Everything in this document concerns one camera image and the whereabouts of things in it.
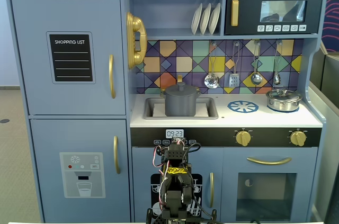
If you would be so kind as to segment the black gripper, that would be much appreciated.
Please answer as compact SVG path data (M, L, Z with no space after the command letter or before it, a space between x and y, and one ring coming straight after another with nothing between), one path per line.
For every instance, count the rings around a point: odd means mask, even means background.
M169 167L175 168L188 168L189 159L188 159L189 148L182 144L170 144L168 146L161 148L161 164Z

